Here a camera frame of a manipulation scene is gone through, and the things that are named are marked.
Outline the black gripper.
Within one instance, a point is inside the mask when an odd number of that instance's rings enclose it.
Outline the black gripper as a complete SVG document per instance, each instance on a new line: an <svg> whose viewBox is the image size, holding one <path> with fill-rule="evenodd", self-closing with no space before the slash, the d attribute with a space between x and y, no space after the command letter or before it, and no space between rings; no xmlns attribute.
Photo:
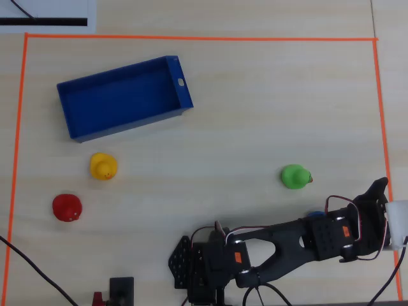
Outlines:
<svg viewBox="0 0 408 306"><path fill-rule="evenodd" d="M375 180L368 190L355 199L347 199L348 208L353 208L357 239L351 247L348 261L375 260L390 241L388 235L388 221L385 216L385 204L388 202L385 189L388 178Z"/></svg>

